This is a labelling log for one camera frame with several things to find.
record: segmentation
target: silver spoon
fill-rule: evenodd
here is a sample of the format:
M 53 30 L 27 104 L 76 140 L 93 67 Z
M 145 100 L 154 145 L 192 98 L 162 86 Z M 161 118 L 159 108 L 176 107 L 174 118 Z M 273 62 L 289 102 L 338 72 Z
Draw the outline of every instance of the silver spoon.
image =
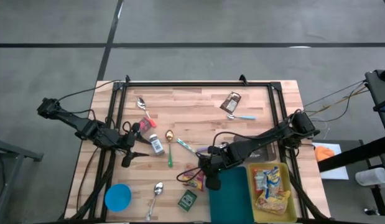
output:
M 256 116 L 235 116 L 233 114 L 229 114 L 229 115 L 227 115 L 227 118 L 228 119 L 241 118 L 241 119 L 253 119 L 253 120 L 255 120 Z
M 148 214 L 145 217 L 145 221 L 150 221 L 151 220 L 152 210 L 154 209 L 154 204 L 155 204 L 156 197 L 158 195 L 160 195 L 160 193 L 162 193 L 162 191 L 163 191 L 163 183 L 159 182 L 154 187 L 155 197 L 154 197 L 154 200 L 151 203 L 151 206 L 149 207 Z
M 145 114 L 147 115 L 147 117 L 150 119 L 151 117 L 149 116 L 148 112 L 146 111 L 146 104 L 145 104 L 145 101 L 141 98 L 141 97 L 137 97 L 137 106 L 141 109 L 144 110 Z

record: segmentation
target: wire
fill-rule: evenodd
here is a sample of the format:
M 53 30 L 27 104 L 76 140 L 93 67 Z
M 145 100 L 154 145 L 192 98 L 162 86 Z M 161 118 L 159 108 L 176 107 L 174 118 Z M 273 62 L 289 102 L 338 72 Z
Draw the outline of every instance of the wire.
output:
M 113 121 L 113 119 L 111 118 L 111 123 L 113 124 L 113 127 L 115 127 L 115 122 Z
M 363 83 L 361 83 L 360 85 L 358 85 L 358 86 L 357 86 L 357 87 L 350 93 L 350 95 L 348 96 L 348 99 L 347 99 L 346 109 L 344 110 L 344 112 L 343 112 L 340 116 L 338 116 L 337 118 L 333 118 L 333 119 L 329 119 L 329 120 L 325 120 L 325 121 L 317 120 L 316 122 L 330 122 L 330 121 L 335 121 L 335 120 L 341 118 L 342 116 L 344 116 L 344 114 L 347 113 L 348 106 L 350 105 L 350 99 L 351 99 L 351 97 L 353 96 L 353 93 L 354 93 L 355 90 L 357 90 L 362 84 L 363 84 Z
M 303 107 L 306 107 L 306 106 L 308 106 L 308 105 L 311 105 L 311 104 L 313 104 L 313 103 L 316 103 L 316 102 L 318 102 L 318 101 L 320 101 L 320 100 L 323 100 L 323 99 L 325 99 L 325 98 L 327 98 L 327 97 L 329 97 L 329 96 L 332 96 L 332 95 L 334 95 L 334 94 L 336 94 L 336 93 L 339 93 L 339 92 L 341 92 L 341 91 L 343 91 L 343 90 L 345 90 L 345 89 L 348 89 L 349 87 L 355 86 L 355 85 L 357 85 L 357 84 L 359 84 L 359 83 L 363 83 L 363 82 L 365 82 L 365 80 L 361 80 L 361 81 L 356 82 L 356 83 L 354 83 L 354 84 L 351 84 L 351 85 L 349 85 L 349 86 L 347 86 L 347 87 L 344 87 L 344 88 L 342 88 L 341 90 L 338 90 L 338 91 L 336 91 L 336 92 L 330 93 L 329 95 L 324 96 L 324 97 L 322 97 L 322 98 L 319 99 L 319 100 L 315 100 L 315 101 L 313 101 L 313 102 L 311 102 L 311 103 L 307 103 L 307 104 L 304 105 Z
M 268 138 L 269 136 L 272 136 L 272 135 L 274 135 L 274 134 L 277 134 L 277 133 L 281 132 L 281 131 L 282 131 L 283 129 L 285 129 L 286 127 L 289 127 L 289 124 L 293 121 L 294 116 L 295 116 L 296 112 L 298 112 L 298 111 L 301 111 L 301 110 L 300 110 L 300 109 L 297 109 L 297 110 L 295 110 L 295 112 L 294 112 L 293 114 L 291 114 L 291 115 L 289 115 L 288 117 L 286 117 L 286 118 L 284 119 L 284 121 L 287 121 L 287 120 L 289 119 L 289 122 L 287 123 L 287 125 L 285 125 L 284 127 L 278 129 L 278 131 L 276 131 L 275 133 L 272 133 L 272 134 L 267 135 L 267 136 L 249 137 L 249 136 L 244 136 L 244 135 L 242 135 L 242 134 L 233 133 L 233 132 L 231 132 L 231 131 L 222 131 L 222 132 L 217 133 L 217 134 L 215 135 L 215 137 L 213 138 L 213 144 L 212 144 L 211 146 L 213 146 L 213 147 L 215 146 L 215 144 L 216 144 L 216 138 L 217 138 L 219 135 L 221 135 L 221 134 L 233 134 L 233 135 L 239 136 L 239 137 L 241 137 L 241 138 L 252 139 L 252 140 L 257 140 L 257 139 L 262 139 L 262 138 Z M 196 154 L 199 158 L 200 158 L 201 156 L 203 156 L 203 155 L 200 154 L 199 152 L 196 152 L 195 154 Z M 212 158 L 212 157 L 213 157 L 213 152 L 210 154 L 209 161 L 211 161 L 211 158 Z M 191 171 L 196 170 L 196 169 L 200 169 L 200 170 L 199 170 L 194 176 L 192 176 L 191 178 L 189 178 L 188 180 L 180 180 L 180 179 L 179 179 L 179 177 L 180 177 L 181 175 L 184 175 L 184 174 L 186 174 L 187 172 L 191 172 Z M 186 170 L 186 171 L 180 173 L 179 175 L 177 175 L 176 179 L 177 179 L 179 182 L 189 182 L 189 181 L 191 181 L 192 179 L 194 179 L 194 178 L 195 178 L 201 171 L 202 171 L 202 167 L 199 167 L 199 166 L 198 166 L 198 167 L 195 167 L 195 168 L 193 168 L 193 169 L 189 169 L 189 170 Z
M 3 186 L 1 187 L 1 190 L 0 190 L 0 198 L 1 198 L 1 195 L 4 191 L 5 186 L 6 186 L 6 172 L 4 170 L 4 163 L 3 163 L 3 160 L 1 157 L 0 157 L 0 164 L 1 164 L 2 179 L 3 179 Z
M 86 178 L 86 175 L 87 175 L 87 170 L 90 167 L 90 164 L 91 164 L 91 162 L 92 162 L 92 160 L 94 158 L 94 155 L 95 155 L 95 153 L 97 152 L 98 149 L 99 149 L 99 147 L 97 147 L 94 150 L 93 155 L 91 155 L 90 160 L 87 163 L 87 166 L 86 166 L 86 169 L 85 169 L 85 173 L 83 174 L 83 178 L 81 179 L 81 183 L 80 183 L 79 191 L 78 191 L 78 197 L 77 197 L 77 200 L 76 200 L 76 212 L 79 211 L 79 198 L 80 198 L 81 187 L 83 186 L 83 183 L 85 181 L 85 178 Z
M 125 124 L 128 124 L 129 125 L 129 130 L 126 130 L 125 128 L 124 128 L 124 125 Z M 131 124 L 130 124 L 130 122 L 129 121 L 125 121 L 124 123 L 123 123 L 123 125 L 122 125 L 122 129 L 123 129 L 123 131 L 125 131 L 125 132 L 130 132 L 130 130 L 131 130 Z
M 299 153 L 300 153 L 300 149 L 299 148 L 297 148 L 296 149 L 297 150 L 297 154 L 295 155 L 295 157 L 297 158 L 297 156 L 299 155 Z
M 324 128 L 317 128 L 317 129 L 319 129 L 319 130 L 321 130 L 321 131 L 323 131 L 323 130 L 327 130 L 328 129 L 328 123 L 323 119 L 323 118 L 321 118 L 321 117 L 318 117 L 318 116 L 313 116 L 313 117 L 310 117 L 310 118 L 319 118 L 319 120 L 321 121 L 321 122 L 324 122 L 325 123 L 325 127 Z
M 309 116 L 313 116 L 313 115 L 315 115 L 315 114 L 317 114 L 317 113 L 323 112 L 323 111 L 325 111 L 325 110 L 331 108 L 331 107 L 334 106 L 334 105 L 337 105 L 337 104 L 339 104 L 339 103 L 344 102 L 345 100 L 348 100 L 348 98 L 350 98 L 350 97 L 359 95 L 359 94 L 362 93 L 362 90 L 364 90 L 365 88 L 366 88 L 366 87 L 364 86 L 364 87 L 362 87 L 360 90 L 358 90 L 357 92 L 353 93 L 351 96 L 344 96 L 341 100 L 338 100 L 337 102 L 332 103 L 331 105 L 325 106 L 325 107 L 323 107 L 322 109 L 320 109 L 320 110 L 318 110 L 318 111 L 310 111 L 310 112 L 313 112 L 313 114 L 310 114 Z
M 112 80 L 112 81 L 110 81 L 110 82 L 106 82 L 106 83 L 104 83 L 104 84 L 102 84 L 102 85 L 100 85 L 100 86 L 94 87 L 94 88 L 90 88 L 90 89 L 87 89 L 87 90 L 82 90 L 82 91 L 78 91 L 78 92 L 76 92 L 76 93 L 71 93 L 71 94 L 65 95 L 65 96 L 59 98 L 58 100 L 56 100 L 56 102 L 55 102 L 54 104 L 58 103 L 60 100 L 63 100 L 63 99 L 65 99 L 65 98 L 68 98 L 69 96 L 74 96 L 74 95 L 77 95 L 77 94 L 80 94 L 80 93 L 84 93 L 84 92 L 87 92 L 87 91 L 95 90 L 95 89 L 101 88 L 102 86 L 105 86 L 105 85 L 107 85 L 107 84 L 110 84 L 110 83 L 112 83 L 112 82 L 121 82 L 121 81 L 122 81 L 122 80 Z
M 314 150 L 316 149 L 316 147 L 313 144 L 302 143 L 302 145 L 312 146 L 312 147 L 314 147 Z
M 200 169 L 195 175 L 193 175 L 191 178 L 189 178 L 188 180 L 180 180 L 179 177 L 181 175 L 184 175 L 186 174 L 187 172 L 191 172 L 193 170 L 196 170 L 196 169 Z M 187 183 L 187 182 L 190 182 L 191 180 L 193 180 L 200 172 L 202 171 L 202 168 L 201 167 L 195 167 L 195 168 L 192 168 L 192 169 L 189 169 L 189 170 L 186 170 L 184 172 L 182 172 L 181 174 L 177 175 L 176 179 L 179 181 L 179 182 L 184 182 L 184 183 Z

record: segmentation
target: metal stand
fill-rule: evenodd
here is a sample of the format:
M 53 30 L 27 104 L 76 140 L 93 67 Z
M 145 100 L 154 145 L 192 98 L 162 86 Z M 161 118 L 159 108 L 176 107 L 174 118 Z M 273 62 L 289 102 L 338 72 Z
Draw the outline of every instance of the metal stand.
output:
M 276 105 L 276 102 L 274 99 L 274 92 L 276 92 L 278 94 L 278 97 L 279 97 L 279 103 L 280 103 L 280 108 L 281 108 L 281 112 L 282 112 L 282 117 L 283 118 L 287 117 L 287 112 L 286 112 L 286 107 L 285 107 L 285 103 L 284 103 L 284 98 L 282 95 L 282 87 L 281 87 L 280 82 L 248 82 L 246 77 L 244 77 L 243 75 L 241 75 L 241 77 L 239 78 L 239 81 L 235 81 L 235 82 L 130 82 L 130 79 L 127 77 L 125 83 L 124 82 L 114 83 L 106 123 L 107 124 L 111 123 L 112 113 L 114 110 L 114 104 L 115 104 L 115 99 L 116 99 L 116 92 L 119 89 L 122 90 L 122 93 L 121 93 L 121 99 L 119 102 L 118 117 L 117 117 L 116 123 L 115 123 L 115 128 L 117 128 L 117 129 L 120 128 L 120 125 L 121 125 L 123 107 L 124 107 L 124 104 L 126 102 L 127 87 L 153 87 L 153 86 L 168 86 L 168 87 L 174 87 L 174 86 L 245 86 L 246 88 L 265 87 L 265 88 L 267 88 L 268 94 L 269 94 L 269 101 L 270 101 L 274 125 L 278 125 L 278 123 L 279 123 L 279 120 L 277 118 L 277 108 L 276 108 L 277 105 Z M 283 142 L 278 142 L 278 146 L 279 146 L 279 155 L 280 155 L 281 161 L 286 162 L 286 156 L 285 156 L 285 150 L 286 149 L 284 147 Z M 296 157 L 295 157 L 295 154 L 293 154 L 293 153 L 291 153 L 291 155 L 292 155 L 291 156 L 291 163 L 292 163 L 292 171 L 293 171 L 292 174 L 296 178 L 295 184 L 297 184 L 298 186 L 301 187 L 301 179 L 300 179 L 300 174 L 299 174 L 299 169 L 298 169 Z M 116 158 L 116 154 L 114 152 L 111 153 L 111 156 L 109 158 L 107 171 L 114 169 L 115 158 Z M 105 153 L 101 152 L 100 160 L 98 162 L 98 170 L 97 170 L 97 176 L 96 176 L 96 182 L 95 182 L 96 185 L 98 185 L 98 183 L 100 183 L 100 181 L 102 180 L 101 176 L 103 173 L 104 161 L 105 161 Z M 110 174 L 110 177 L 109 177 L 108 181 L 106 182 L 104 194 L 109 189 L 109 187 L 111 185 L 111 180 L 112 180 L 112 174 Z M 96 216 L 95 216 L 96 200 L 97 200 L 97 198 L 94 199 L 94 201 L 95 201 L 93 203 L 94 206 L 90 207 L 88 219 L 83 220 L 85 223 L 105 222 L 105 220 L 106 220 L 107 208 L 106 208 L 103 201 L 102 201 L 103 208 L 102 208 L 100 217 L 96 218 Z M 304 204 L 304 202 L 301 198 L 299 199 L 299 202 L 300 202 L 300 209 L 302 211 L 303 218 L 305 220 L 308 220 L 307 219 L 308 214 L 307 214 L 306 205 Z M 59 221 L 53 222 L 53 223 L 80 223 L 81 218 L 83 218 L 83 217 L 78 217 L 78 219 L 59 220 Z
M 385 153 L 385 137 L 318 162 L 320 172 L 343 167 Z
M 375 169 L 378 167 L 385 168 L 383 164 L 372 166 L 371 161 L 369 161 L 369 159 L 366 160 L 366 165 L 368 166 L 368 169 Z M 375 214 L 385 216 L 385 204 L 383 201 L 383 197 L 381 196 L 381 189 L 380 189 L 379 185 L 376 184 L 374 187 L 371 187 L 371 191 L 372 191 L 372 195 L 374 198 L 374 202 L 376 203 L 376 207 L 377 207 Z
M 40 162 L 43 158 L 43 154 L 37 154 L 27 149 L 23 149 L 21 147 L 13 146 L 8 143 L 0 141 L 0 156 L 13 157 L 15 159 L 15 163 L 9 172 L 9 178 L 6 179 L 4 183 L 4 188 L 0 194 L 0 223 L 2 220 L 2 216 L 7 207 L 7 203 L 11 194 L 11 191 L 14 187 L 18 172 L 21 168 L 22 161 L 25 157 L 29 157 L 36 162 Z

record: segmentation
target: small bottle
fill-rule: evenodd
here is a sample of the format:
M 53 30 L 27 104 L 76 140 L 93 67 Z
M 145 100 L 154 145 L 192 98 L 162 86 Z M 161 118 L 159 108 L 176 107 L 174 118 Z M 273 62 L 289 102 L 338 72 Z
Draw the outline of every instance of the small bottle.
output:
M 154 149 L 155 154 L 157 156 L 165 154 L 165 151 L 163 150 L 163 146 L 160 143 L 159 139 L 157 138 L 156 134 L 149 136 L 149 141 L 151 142 L 152 148 Z
M 380 167 L 357 172 L 355 174 L 355 180 L 362 186 L 385 184 L 385 170 Z

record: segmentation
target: wooden tabletop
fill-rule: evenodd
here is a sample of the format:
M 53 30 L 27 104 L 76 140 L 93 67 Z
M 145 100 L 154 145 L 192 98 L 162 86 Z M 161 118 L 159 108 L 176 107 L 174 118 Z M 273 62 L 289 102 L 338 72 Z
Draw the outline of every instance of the wooden tabletop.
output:
M 294 80 L 279 82 L 282 83 L 287 113 L 290 114 L 297 109 L 301 109 L 302 100 L 297 82 Z M 108 84 L 95 91 L 91 109 L 95 111 L 98 120 L 104 121 L 107 116 L 111 90 L 112 84 Z M 257 120 L 226 119 L 226 112 L 219 109 L 219 106 L 231 91 L 235 91 L 242 96 L 234 114 L 254 115 L 257 117 Z M 107 221 L 143 222 L 154 197 L 153 188 L 156 183 L 163 182 L 164 191 L 156 200 L 152 213 L 152 222 L 209 222 L 210 205 L 208 189 L 205 189 L 204 192 L 192 190 L 198 195 L 198 199 L 188 213 L 177 206 L 177 202 L 184 192 L 187 189 L 191 190 L 191 188 L 177 182 L 175 178 L 184 171 L 186 163 L 190 162 L 197 165 L 198 159 L 196 155 L 174 141 L 172 143 L 174 166 L 169 168 L 167 165 L 169 148 L 166 143 L 165 132 L 171 129 L 175 134 L 175 139 L 180 138 L 195 149 L 212 144 L 214 135 L 220 131 L 232 131 L 243 135 L 261 134 L 274 127 L 267 88 L 245 86 L 127 88 L 122 122 L 130 121 L 134 123 L 143 118 L 144 111 L 137 107 L 136 97 L 142 97 L 146 102 L 151 118 L 157 123 L 157 128 L 154 132 L 163 144 L 166 154 L 159 157 L 155 156 L 150 145 L 136 142 L 133 151 L 148 153 L 150 154 L 149 157 L 135 158 L 129 168 L 121 167 L 122 156 L 116 157 L 112 184 L 127 184 L 132 190 L 132 201 L 130 206 L 122 212 L 108 211 Z M 279 119 L 282 120 L 277 95 L 275 95 L 275 99 Z M 116 120 L 118 106 L 119 97 L 115 104 L 114 120 Z M 224 134 L 219 136 L 216 142 L 232 142 L 232 139 L 233 136 Z M 76 212 L 77 193 L 81 178 L 95 148 L 89 141 L 84 141 L 81 145 L 65 217 L 71 217 Z M 99 153 L 95 154 L 83 184 L 80 197 L 81 204 L 87 199 L 93 189 L 98 155 Z M 304 190 L 319 210 L 329 217 L 330 212 L 325 192 L 311 146 L 302 146 L 300 148 L 297 162 Z M 297 194 L 293 192 L 293 196 L 295 197 L 294 202 L 297 216 L 301 217 Z M 103 192 L 101 192 L 98 199 L 97 216 L 101 211 L 102 199 Z

